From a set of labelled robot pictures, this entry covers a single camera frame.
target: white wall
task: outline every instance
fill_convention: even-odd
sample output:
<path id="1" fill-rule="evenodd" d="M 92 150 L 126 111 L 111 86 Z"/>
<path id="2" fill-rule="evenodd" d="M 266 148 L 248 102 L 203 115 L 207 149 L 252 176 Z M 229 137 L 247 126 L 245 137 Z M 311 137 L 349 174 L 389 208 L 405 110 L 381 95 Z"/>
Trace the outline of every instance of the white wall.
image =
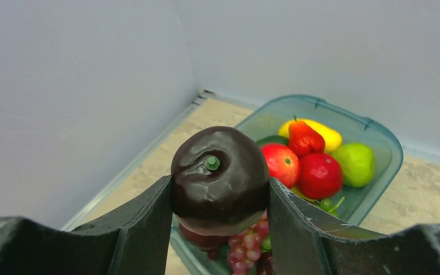
<path id="1" fill-rule="evenodd" d="M 318 96 L 440 155 L 440 1 L 174 3 L 203 88 Z"/>
<path id="2" fill-rule="evenodd" d="M 0 215 L 63 226 L 196 96 L 169 0 L 0 1 Z"/>

